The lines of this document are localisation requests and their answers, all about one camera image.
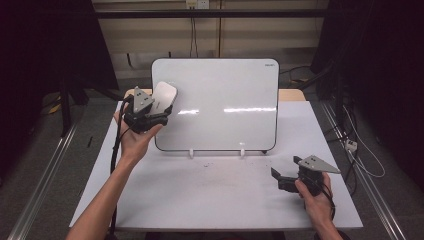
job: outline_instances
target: human hand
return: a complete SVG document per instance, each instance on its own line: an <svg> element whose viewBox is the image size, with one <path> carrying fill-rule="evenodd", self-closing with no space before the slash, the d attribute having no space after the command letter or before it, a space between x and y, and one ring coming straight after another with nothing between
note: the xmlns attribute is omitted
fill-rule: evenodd
<svg viewBox="0 0 424 240"><path fill-rule="evenodd" d="M119 111L113 115L115 121L119 121ZM144 157L149 146L150 139L152 139L163 126L158 124L153 126L145 133L135 133L129 129L125 121L121 120L121 160L130 167L135 167L137 163Z"/></svg>
<svg viewBox="0 0 424 240"><path fill-rule="evenodd" d="M323 183L326 186L323 186L323 189L329 196L332 196L330 177L327 173L322 173L322 176ZM312 196L306 185L299 179L295 181L295 185L299 190L299 195L305 200L306 212L308 213L311 223L318 234L337 234L335 237L338 238L339 235L337 229L335 228L331 218L332 206L324 193L321 192L315 197Z"/></svg>

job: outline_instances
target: white table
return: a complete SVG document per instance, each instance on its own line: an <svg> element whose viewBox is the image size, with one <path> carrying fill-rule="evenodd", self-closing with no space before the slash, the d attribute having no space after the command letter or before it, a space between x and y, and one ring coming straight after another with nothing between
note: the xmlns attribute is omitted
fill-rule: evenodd
<svg viewBox="0 0 424 240"><path fill-rule="evenodd" d="M296 177L294 155L314 154L336 163L309 102L280 102L278 113L277 144L266 156L196 152L190 159L186 152L161 152L152 141L119 200L117 228L162 232L311 228L303 200L279 190L270 169ZM71 226L109 175L115 134L112 121ZM362 227L341 175L330 177L336 227Z"/></svg>

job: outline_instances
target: white tabletop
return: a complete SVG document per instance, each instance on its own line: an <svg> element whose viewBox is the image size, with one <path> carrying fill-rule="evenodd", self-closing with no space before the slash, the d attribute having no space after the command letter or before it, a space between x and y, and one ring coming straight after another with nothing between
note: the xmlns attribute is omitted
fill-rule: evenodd
<svg viewBox="0 0 424 240"><path fill-rule="evenodd" d="M316 155L336 166L309 102L280 102L277 143L267 155L246 152L161 152L152 141L118 203L117 228L140 231L243 231L311 228L298 194L281 191L271 167L296 177L293 156ZM71 226L109 175L111 126ZM362 222L341 175L330 174L338 228Z"/></svg>

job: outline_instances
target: whiteboard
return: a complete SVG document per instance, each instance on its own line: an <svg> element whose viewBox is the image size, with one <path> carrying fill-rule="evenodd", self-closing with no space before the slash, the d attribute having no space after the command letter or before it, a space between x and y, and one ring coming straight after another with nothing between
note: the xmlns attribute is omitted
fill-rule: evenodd
<svg viewBox="0 0 424 240"><path fill-rule="evenodd" d="M256 150L276 143L279 65L274 59L158 59L153 88L178 89L163 151Z"/></svg>

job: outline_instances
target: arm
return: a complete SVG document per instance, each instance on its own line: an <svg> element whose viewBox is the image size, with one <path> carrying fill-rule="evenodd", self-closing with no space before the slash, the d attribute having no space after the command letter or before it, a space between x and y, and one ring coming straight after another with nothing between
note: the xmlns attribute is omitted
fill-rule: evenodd
<svg viewBox="0 0 424 240"><path fill-rule="evenodd" d="M114 118L118 121L119 113ZM131 171L147 152L150 139L162 125L156 125L146 133L137 134L128 131L121 140L121 158L115 171L84 210L66 239L104 239L119 197L128 181ZM122 121L121 134L128 129Z"/></svg>
<svg viewBox="0 0 424 240"><path fill-rule="evenodd" d="M331 191L330 177L323 173L324 184ZM295 182L301 197L305 199L306 212L318 235L323 240L342 239L331 219L331 205L323 193L312 196L306 185L299 179Z"/></svg>

